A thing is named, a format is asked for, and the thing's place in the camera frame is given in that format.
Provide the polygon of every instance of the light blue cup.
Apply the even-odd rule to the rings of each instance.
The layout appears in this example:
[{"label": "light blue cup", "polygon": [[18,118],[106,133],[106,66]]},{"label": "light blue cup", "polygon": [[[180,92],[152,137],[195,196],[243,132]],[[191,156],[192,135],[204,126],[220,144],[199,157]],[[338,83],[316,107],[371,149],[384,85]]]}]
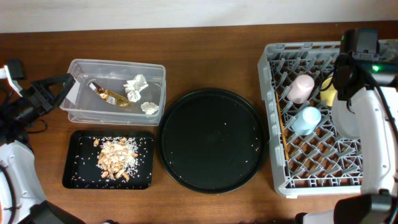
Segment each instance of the light blue cup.
[{"label": "light blue cup", "polygon": [[295,116],[292,129],[299,135],[308,135],[317,127],[321,121],[321,112],[313,106],[308,106]]}]

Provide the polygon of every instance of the white wall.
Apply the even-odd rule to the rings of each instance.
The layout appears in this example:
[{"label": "white wall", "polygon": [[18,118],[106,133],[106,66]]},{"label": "white wall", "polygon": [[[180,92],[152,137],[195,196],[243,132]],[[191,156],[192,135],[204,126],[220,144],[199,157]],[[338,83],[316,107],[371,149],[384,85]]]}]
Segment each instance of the white wall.
[{"label": "white wall", "polygon": [[398,19],[398,0],[0,0],[0,32]]}]

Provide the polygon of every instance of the wooden stick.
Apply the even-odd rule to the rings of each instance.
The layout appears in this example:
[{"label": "wooden stick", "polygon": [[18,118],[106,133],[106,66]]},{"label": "wooden stick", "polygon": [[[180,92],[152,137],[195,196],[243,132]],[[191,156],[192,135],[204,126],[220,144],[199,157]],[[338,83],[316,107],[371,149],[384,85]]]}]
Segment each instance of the wooden stick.
[{"label": "wooden stick", "polygon": [[287,154],[287,145],[286,145],[286,137],[285,137],[285,131],[284,131],[284,124],[282,122],[282,114],[280,113],[280,107],[279,107],[279,97],[278,93],[275,91],[275,96],[276,96],[276,106],[278,109],[278,115],[279,115],[279,124],[280,124],[280,131],[282,133],[282,142],[284,144],[284,151],[285,151],[285,157],[286,160],[289,160],[289,155]]}]

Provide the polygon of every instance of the black tray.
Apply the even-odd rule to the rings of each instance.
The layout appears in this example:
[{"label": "black tray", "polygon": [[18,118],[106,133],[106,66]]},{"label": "black tray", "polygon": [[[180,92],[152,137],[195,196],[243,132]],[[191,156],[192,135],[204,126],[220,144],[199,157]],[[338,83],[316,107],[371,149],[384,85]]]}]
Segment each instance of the black tray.
[{"label": "black tray", "polygon": [[177,100],[159,125],[157,148],[166,171],[202,193],[248,182],[266,159],[267,129],[244,98],[204,89]]},{"label": "black tray", "polygon": [[[101,148],[100,146],[94,147],[93,138],[99,138],[99,144],[101,145],[103,137],[136,139],[137,153],[139,154],[138,173],[134,178],[130,177],[128,182],[122,182],[125,180],[124,178],[109,180],[108,182],[106,179],[101,178],[102,170],[96,167],[97,155],[100,153]],[[154,148],[154,135],[150,132],[76,131],[70,137],[62,185],[68,189],[146,189],[152,181]]]}]

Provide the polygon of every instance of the pink cup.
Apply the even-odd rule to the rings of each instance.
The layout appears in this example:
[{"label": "pink cup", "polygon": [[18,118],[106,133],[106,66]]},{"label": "pink cup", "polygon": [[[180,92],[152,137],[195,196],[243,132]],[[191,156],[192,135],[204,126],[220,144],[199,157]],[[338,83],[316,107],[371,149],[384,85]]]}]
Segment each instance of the pink cup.
[{"label": "pink cup", "polygon": [[286,97],[293,103],[302,104],[310,97],[314,85],[315,83],[311,76],[299,75],[290,84],[290,90]]}]

